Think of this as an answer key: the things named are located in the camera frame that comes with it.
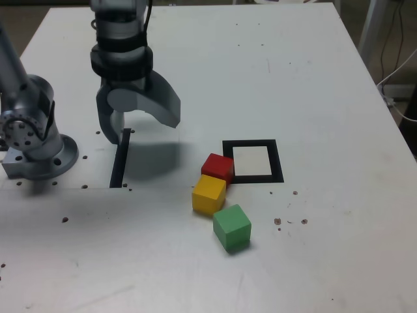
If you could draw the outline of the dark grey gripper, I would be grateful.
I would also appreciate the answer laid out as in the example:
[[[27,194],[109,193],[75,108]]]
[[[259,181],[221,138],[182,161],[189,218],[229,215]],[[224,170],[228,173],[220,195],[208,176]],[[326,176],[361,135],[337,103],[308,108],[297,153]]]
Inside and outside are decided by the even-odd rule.
[[[121,143],[125,112],[143,111],[171,128],[180,123],[180,98],[156,71],[128,81],[99,76],[101,87],[96,96],[98,120],[102,133],[110,143]]]

